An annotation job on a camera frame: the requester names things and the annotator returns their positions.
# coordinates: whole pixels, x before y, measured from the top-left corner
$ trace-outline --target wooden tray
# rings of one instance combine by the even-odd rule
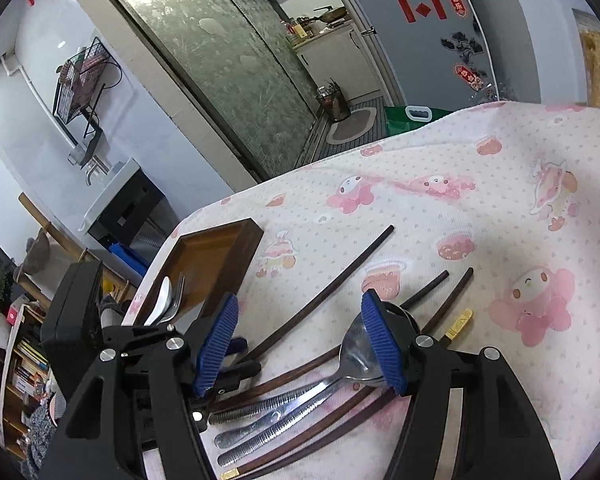
[[[200,317],[213,314],[225,292],[238,293],[263,234],[249,218],[181,236],[158,272],[135,324],[149,317],[164,277],[175,288],[181,272],[185,287],[174,321],[202,302]]]

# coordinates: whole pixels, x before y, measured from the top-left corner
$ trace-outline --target green bag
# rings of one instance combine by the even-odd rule
[[[426,106],[385,106],[387,137],[412,132],[453,112]]]

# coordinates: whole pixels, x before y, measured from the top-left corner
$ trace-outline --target table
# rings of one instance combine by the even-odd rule
[[[236,334],[251,347],[389,224],[396,227],[363,268],[268,352],[258,382],[339,343],[360,310],[363,285],[401,302],[448,269],[450,279],[414,311],[422,325],[472,266],[475,277],[444,325],[467,307],[474,320],[452,348],[478,352],[493,345],[503,352],[538,412],[563,478],[599,442],[600,110],[485,104],[205,207],[182,221],[160,249],[125,323],[133,323],[179,236],[242,218],[253,218],[265,231],[238,294]],[[445,326],[435,335],[442,336]],[[335,367],[331,362],[302,382]],[[343,402],[354,387],[343,388],[286,438]],[[276,478],[381,479],[407,406],[406,399],[394,400]],[[459,413],[453,402],[450,427]],[[216,432],[210,428],[202,436],[215,465]],[[457,430],[445,438],[439,478],[450,476],[456,440]],[[217,465],[216,472],[222,472]]]

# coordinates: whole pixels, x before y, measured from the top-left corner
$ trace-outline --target black wire rack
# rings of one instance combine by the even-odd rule
[[[111,54],[98,38],[68,59],[60,70],[54,113],[68,124],[91,103],[96,85]]]

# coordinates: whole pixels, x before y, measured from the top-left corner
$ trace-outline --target sink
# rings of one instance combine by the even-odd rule
[[[106,185],[105,189],[102,190],[102,193],[100,193],[95,202],[91,205],[87,213],[84,215],[82,225],[80,225],[78,231],[85,233],[91,229],[91,226],[102,214],[106,206],[109,205],[109,203],[120,192],[123,186],[129,182],[131,177],[134,176],[139,169],[140,165],[135,160],[130,158],[117,172],[115,167],[113,170],[111,170],[111,173],[115,174],[109,180],[109,183]]]

